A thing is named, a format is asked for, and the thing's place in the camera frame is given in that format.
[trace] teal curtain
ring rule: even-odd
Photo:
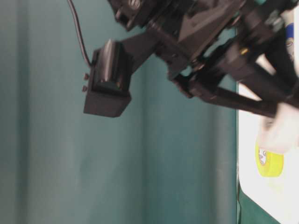
[[[141,32],[107,1],[75,5],[90,56]],[[0,43],[1,223],[236,223],[234,110],[186,99],[153,56],[122,117],[83,114],[88,70],[65,0],[3,0]]]

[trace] screw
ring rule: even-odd
[[[87,88],[87,86],[86,86],[86,85],[84,85],[84,86],[83,86],[83,88],[82,88],[82,92],[86,92],[86,91],[87,91],[87,89],[88,89],[88,88]]]
[[[247,54],[248,52],[249,52],[249,49],[248,49],[248,48],[243,48],[243,49],[240,51],[241,55],[245,55],[245,54]]]
[[[89,79],[89,75],[87,73],[84,74],[84,80],[88,80]]]

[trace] metal bolt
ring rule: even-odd
[[[129,0],[129,5],[133,10],[137,10],[140,8],[141,1],[140,0]]]
[[[82,92],[86,92],[86,91],[87,91],[87,89],[88,89],[88,88],[87,88],[87,86],[86,86],[86,85],[84,85],[84,86],[83,86],[83,88],[82,88]]]
[[[241,55],[245,55],[245,54],[247,54],[248,52],[249,52],[249,49],[248,49],[248,48],[243,48],[243,49],[240,50]]]

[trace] yellow tape roll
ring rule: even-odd
[[[267,152],[256,144],[257,169],[263,177],[279,177],[284,169],[284,156]]]

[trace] white surface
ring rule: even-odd
[[[299,21],[298,9],[295,21]],[[299,48],[299,29],[295,27],[295,52]],[[296,68],[298,56],[295,54]],[[256,98],[243,86],[242,95]],[[282,224],[299,224],[299,147],[285,154],[284,170],[278,178],[264,178],[257,169],[255,144],[260,116],[239,111],[239,178],[243,192]]]

